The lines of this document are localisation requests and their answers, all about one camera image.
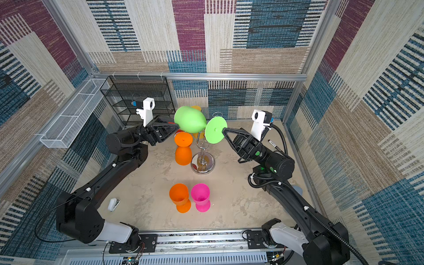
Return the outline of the green plastic wine glass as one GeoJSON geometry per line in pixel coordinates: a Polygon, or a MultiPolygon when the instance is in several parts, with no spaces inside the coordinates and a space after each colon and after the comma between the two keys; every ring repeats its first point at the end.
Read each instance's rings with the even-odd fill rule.
{"type": "Polygon", "coordinates": [[[224,139],[223,130],[227,128],[227,122],[223,117],[214,117],[206,121],[201,111],[188,106],[177,109],[174,122],[187,133],[204,131],[204,137],[210,144],[221,142],[224,139]]]}

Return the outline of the orange wine glass front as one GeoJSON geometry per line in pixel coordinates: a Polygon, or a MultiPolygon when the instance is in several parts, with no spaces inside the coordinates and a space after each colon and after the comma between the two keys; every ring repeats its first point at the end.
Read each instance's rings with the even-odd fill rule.
{"type": "Polygon", "coordinates": [[[191,144],[193,137],[191,134],[180,131],[174,136],[174,142],[177,145],[175,160],[181,166],[189,165],[192,161],[191,144]]]}

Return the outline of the orange wine glass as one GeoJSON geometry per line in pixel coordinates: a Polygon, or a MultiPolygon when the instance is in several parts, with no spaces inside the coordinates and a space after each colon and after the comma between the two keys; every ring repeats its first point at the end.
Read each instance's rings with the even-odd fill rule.
{"type": "Polygon", "coordinates": [[[191,134],[180,131],[174,136],[174,142],[177,145],[175,160],[181,166],[189,165],[192,161],[191,144],[193,137],[191,134]]]}
{"type": "Polygon", "coordinates": [[[169,191],[171,201],[180,213],[186,213],[191,208],[188,187],[182,183],[175,184],[169,191]]]}

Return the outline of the pink plastic wine glass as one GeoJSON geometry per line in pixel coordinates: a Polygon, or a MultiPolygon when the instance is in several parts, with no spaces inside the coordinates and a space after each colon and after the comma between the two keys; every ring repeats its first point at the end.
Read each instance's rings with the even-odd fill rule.
{"type": "Polygon", "coordinates": [[[191,190],[191,196],[197,211],[205,213],[210,209],[210,189],[206,184],[196,184],[191,190]]]}

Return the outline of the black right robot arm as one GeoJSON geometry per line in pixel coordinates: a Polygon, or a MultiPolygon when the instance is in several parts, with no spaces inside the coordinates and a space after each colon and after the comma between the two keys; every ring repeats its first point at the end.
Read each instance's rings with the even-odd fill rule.
{"type": "Polygon", "coordinates": [[[224,128],[222,133],[241,161],[258,163],[248,177],[249,185],[268,192],[299,227],[293,229],[278,220],[265,223],[262,230],[268,245],[286,246],[308,265],[343,265],[352,255],[367,264],[350,244],[344,225],[321,215],[288,182],[295,166],[290,156],[267,148],[244,129],[224,128]]]}

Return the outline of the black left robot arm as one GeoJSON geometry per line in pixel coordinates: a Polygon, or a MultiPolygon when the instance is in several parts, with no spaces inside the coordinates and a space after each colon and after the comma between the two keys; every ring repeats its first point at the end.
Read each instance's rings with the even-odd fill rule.
{"type": "Polygon", "coordinates": [[[62,193],[56,201],[56,229],[84,244],[110,241],[135,251],[141,244],[138,228],[111,223],[98,213],[109,193],[148,158],[148,147],[162,143],[179,126],[171,118],[156,116],[147,126],[139,125],[111,133],[106,145],[116,159],[94,179],[73,193],[62,193]]]}

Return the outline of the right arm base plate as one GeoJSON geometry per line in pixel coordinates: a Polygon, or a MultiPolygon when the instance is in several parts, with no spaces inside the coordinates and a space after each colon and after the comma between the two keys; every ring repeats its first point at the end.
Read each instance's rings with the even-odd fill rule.
{"type": "Polygon", "coordinates": [[[283,249],[284,246],[281,244],[270,245],[265,243],[265,239],[262,236],[262,232],[260,230],[244,230],[242,232],[242,238],[247,241],[248,249],[283,249]]]}

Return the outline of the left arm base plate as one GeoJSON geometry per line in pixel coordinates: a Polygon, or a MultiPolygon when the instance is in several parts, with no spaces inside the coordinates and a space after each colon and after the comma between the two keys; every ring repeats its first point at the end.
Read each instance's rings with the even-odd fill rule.
{"type": "Polygon", "coordinates": [[[112,242],[109,248],[109,254],[140,254],[154,253],[157,246],[158,234],[141,234],[135,246],[112,242]]]}

